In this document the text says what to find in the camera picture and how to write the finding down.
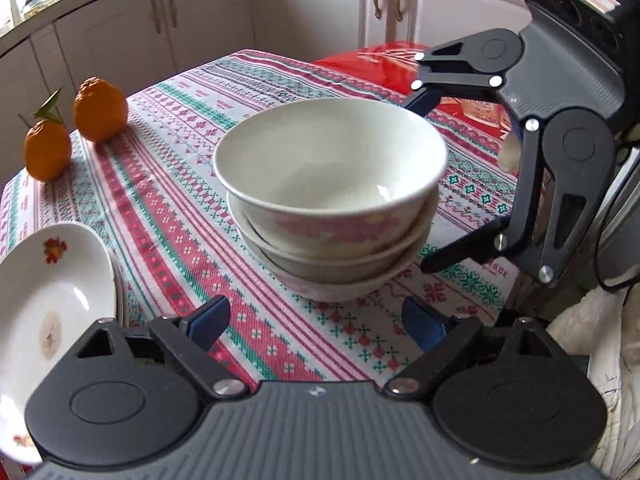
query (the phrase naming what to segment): white cabinet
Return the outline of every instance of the white cabinet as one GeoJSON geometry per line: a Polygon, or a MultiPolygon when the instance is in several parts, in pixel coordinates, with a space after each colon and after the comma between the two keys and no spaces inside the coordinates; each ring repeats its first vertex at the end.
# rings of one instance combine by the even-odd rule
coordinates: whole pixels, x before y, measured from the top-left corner
{"type": "Polygon", "coordinates": [[[253,48],[249,0],[164,0],[178,72],[253,48]]]}
{"type": "Polygon", "coordinates": [[[49,23],[46,27],[34,32],[31,35],[31,44],[47,88],[52,92],[62,88],[58,95],[58,110],[66,126],[71,130],[75,129],[73,110],[76,86],[71,81],[53,24],[49,23]]]}
{"type": "Polygon", "coordinates": [[[33,114],[49,97],[29,40],[0,57],[0,194],[4,185],[24,167],[22,146],[28,128],[17,116],[33,114]]]}
{"type": "Polygon", "coordinates": [[[523,0],[394,0],[391,8],[389,19],[396,22],[396,40],[426,46],[490,28],[519,32],[531,21],[523,0]]]}
{"type": "Polygon", "coordinates": [[[76,88],[98,76],[131,95],[175,74],[162,0],[97,0],[55,27],[76,88]]]}
{"type": "Polygon", "coordinates": [[[302,60],[383,43],[387,0],[251,0],[256,47],[302,60]]]}

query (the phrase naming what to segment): pink floral pattern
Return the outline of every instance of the pink floral pattern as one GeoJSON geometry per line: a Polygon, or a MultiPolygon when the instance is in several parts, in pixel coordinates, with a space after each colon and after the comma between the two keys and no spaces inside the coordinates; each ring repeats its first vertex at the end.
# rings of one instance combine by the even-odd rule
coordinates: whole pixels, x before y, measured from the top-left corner
{"type": "Polygon", "coordinates": [[[332,242],[361,244],[374,242],[400,225],[391,212],[352,218],[302,218],[286,216],[277,220],[289,234],[305,238],[325,238],[332,242]]]}

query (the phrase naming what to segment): red and green pattern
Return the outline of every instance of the red and green pattern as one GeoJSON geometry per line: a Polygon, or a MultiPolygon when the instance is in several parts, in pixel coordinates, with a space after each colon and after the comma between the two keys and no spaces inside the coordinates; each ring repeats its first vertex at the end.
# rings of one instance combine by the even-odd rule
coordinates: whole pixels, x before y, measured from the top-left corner
{"type": "MultiPolygon", "coordinates": [[[[418,355],[400,321],[417,294],[446,314],[495,320],[516,278],[506,261],[463,262],[433,276],[415,263],[366,298],[314,303],[293,294],[241,243],[212,154],[225,132],[268,107],[306,98],[399,103],[393,90],[272,54],[244,50],[139,92],[129,130],[95,146],[72,134],[72,165],[40,184],[21,172],[0,204],[0,257],[61,220],[92,227],[124,271],[130,316],[186,314],[215,294],[232,305],[213,357],[250,384],[262,379],[385,383],[418,355]]],[[[439,110],[429,116],[450,147],[427,254],[511,207],[515,180],[495,165],[494,138],[439,110]]]]}

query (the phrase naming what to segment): label sticker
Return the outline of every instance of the label sticker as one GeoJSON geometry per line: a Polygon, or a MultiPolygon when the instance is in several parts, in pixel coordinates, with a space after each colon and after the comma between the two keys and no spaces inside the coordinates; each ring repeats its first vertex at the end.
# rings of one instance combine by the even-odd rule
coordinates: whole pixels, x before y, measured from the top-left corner
{"type": "Polygon", "coordinates": [[[596,9],[598,9],[600,12],[604,14],[607,14],[608,12],[611,12],[612,10],[614,10],[616,7],[620,6],[620,2],[617,0],[584,0],[584,1],[592,5],[593,7],[595,7],[596,9]]]}

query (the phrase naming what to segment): black device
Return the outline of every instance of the black device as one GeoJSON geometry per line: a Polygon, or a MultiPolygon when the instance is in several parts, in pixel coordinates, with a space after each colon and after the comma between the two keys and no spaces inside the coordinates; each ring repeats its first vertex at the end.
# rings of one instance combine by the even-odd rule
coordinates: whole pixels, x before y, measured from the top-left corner
{"type": "Polygon", "coordinates": [[[217,296],[186,318],[94,323],[31,396],[44,464],[31,480],[596,480],[607,411],[535,320],[486,328],[416,298],[402,322],[424,354],[378,389],[262,382],[206,353],[217,296]]]}
{"type": "Polygon", "coordinates": [[[615,134],[640,116],[640,0],[525,0],[532,22],[419,53],[404,106],[426,115],[442,96],[500,103],[522,141],[511,214],[425,257],[423,272],[504,256],[553,285],[609,188],[615,134]],[[534,241],[543,171],[555,181],[546,234],[534,241]]]}

